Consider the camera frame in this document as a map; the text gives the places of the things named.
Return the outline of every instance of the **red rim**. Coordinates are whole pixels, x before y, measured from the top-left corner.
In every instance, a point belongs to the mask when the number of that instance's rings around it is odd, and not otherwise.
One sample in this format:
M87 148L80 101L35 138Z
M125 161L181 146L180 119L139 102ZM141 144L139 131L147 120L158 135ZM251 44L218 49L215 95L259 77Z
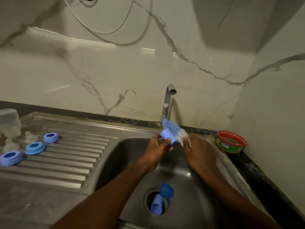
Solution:
M218 131L217 135L222 141L226 142L229 145L243 147L247 143L247 141L244 138L242 138L240 135L237 135L233 132L222 130L222 131ZM223 138L224 136L237 141L239 144L235 144L230 141L227 141L226 139Z

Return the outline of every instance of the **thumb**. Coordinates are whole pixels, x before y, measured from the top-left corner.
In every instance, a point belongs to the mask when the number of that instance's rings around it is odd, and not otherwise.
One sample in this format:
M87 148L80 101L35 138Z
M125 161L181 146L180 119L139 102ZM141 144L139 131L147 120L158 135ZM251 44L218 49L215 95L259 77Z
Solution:
M191 152L189 140L186 137L184 137L182 138L182 141L183 141L184 151L188 155Z
M167 138L165 141L162 142L159 146L164 150L167 146L169 146L171 143L171 139Z

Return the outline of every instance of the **white sticker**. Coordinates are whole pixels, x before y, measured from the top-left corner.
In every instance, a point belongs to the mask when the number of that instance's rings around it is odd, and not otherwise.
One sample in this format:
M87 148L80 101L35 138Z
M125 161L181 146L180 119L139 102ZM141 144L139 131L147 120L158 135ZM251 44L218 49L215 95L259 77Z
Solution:
M225 147L225 148L230 148L230 146L229 145L226 145L226 144L223 144L223 143L221 143L221 145L223 146L223 147Z

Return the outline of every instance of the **forearm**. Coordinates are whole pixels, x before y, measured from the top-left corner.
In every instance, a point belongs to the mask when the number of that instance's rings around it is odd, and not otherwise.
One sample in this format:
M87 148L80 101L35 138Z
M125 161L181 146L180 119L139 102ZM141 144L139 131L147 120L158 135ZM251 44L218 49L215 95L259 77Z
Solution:
M51 229L114 228L127 200L145 173L144 166L135 162L103 188L74 207Z
M219 171L212 174L200 172L199 175L222 201L236 226L239 225L241 228L280 229L270 217L235 190Z

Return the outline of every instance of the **ribbed drainboard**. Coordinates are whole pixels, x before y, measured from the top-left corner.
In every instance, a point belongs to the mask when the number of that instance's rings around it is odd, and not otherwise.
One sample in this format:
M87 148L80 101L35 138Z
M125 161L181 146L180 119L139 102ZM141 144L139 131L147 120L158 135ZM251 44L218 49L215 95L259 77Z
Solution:
M0 166L0 178L81 188L111 139L42 128L35 132L39 136L38 141L43 142L43 136L48 132L57 132L61 139L48 144L40 154L28 155L17 165ZM17 142L21 144L20 151L24 152L26 144L23 139Z

